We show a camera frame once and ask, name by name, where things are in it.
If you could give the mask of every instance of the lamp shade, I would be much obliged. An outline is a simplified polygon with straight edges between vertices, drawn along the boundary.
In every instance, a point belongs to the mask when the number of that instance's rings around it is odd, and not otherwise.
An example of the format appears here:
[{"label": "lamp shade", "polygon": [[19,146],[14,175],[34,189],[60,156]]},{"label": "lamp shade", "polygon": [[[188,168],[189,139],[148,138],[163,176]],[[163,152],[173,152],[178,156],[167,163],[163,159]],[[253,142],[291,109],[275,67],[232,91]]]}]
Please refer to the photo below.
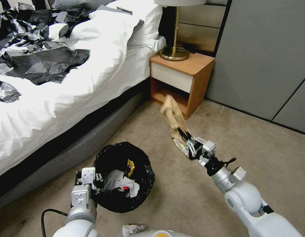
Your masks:
[{"label": "lamp shade", "polygon": [[206,0],[154,0],[155,4],[172,7],[187,7],[203,5]]}]

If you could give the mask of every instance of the table lamp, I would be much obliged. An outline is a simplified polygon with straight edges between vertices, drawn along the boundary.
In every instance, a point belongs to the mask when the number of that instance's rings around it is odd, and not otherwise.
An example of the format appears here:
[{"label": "table lamp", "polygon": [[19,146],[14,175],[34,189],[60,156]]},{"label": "table lamp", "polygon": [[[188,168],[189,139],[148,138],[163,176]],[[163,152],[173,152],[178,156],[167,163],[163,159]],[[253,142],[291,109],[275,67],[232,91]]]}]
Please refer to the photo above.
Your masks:
[{"label": "table lamp", "polygon": [[181,61],[189,57],[189,51],[177,47],[177,34],[179,29],[179,7],[187,6],[197,6],[206,3],[206,0],[154,0],[155,4],[163,6],[176,7],[176,26],[175,26],[175,38],[173,46],[167,46],[159,51],[160,57],[171,60],[171,61]]}]

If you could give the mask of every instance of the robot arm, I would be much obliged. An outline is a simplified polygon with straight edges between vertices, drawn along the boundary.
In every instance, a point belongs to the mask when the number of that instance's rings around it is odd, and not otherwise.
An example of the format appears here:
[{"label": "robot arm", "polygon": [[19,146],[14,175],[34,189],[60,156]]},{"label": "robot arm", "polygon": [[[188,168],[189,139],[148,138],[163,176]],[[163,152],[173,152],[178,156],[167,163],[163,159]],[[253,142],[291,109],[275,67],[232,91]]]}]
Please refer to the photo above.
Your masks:
[{"label": "robot arm", "polygon": [[236,158],[228,162],[219,161],[215,157],[215,143],[192,137],[180,128],[178,130],[186,144],[177,146],[189,154],[191,160],[198,159],[207,169],[207,174],[224,194],[227,206],[238,215],[251,237],[301,237],[288,220],[269,207],[255,186],[244,181],[246,171],[242,167],[228,168]]},{"label": "robot arm", "polygon": [[71,209],[65,226],[54,237],[99,237],[95,230],[97,203],[92,199],[99,192],[103,179],[95,167],[83,168],[76,173],[75,186],[71,192]]}]

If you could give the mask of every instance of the wooden nightstand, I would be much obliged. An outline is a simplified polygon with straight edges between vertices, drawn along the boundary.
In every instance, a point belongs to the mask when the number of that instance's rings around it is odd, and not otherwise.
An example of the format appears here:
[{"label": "wooden nightstand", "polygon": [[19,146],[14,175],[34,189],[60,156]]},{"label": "wooden nightstand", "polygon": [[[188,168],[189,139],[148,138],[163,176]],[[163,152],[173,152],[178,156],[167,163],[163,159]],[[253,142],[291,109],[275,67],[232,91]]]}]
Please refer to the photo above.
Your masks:
[{"label": "wooden nightstand", "polygon": [[165,60],[159,54],[152,56],[151,100],[163,104],[170,94],[187,119],[204,99],[214,59],[197,53],[177,62]]}]

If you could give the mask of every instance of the brass lamp base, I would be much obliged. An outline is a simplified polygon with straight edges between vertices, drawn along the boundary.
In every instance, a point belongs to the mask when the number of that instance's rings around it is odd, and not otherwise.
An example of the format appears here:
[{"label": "brass lamp base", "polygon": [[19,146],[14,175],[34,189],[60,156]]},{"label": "brass lamp base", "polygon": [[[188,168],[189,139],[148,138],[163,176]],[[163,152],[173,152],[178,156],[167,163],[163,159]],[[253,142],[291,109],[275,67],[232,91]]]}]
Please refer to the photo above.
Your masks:
[{"label": "brass lamp base", "polygon": [[173,47],[165,47],[159,51],[160,57],[170,61],[182,61],[189,57],[189,51],[185,48],[177,47],[173,54]]}]

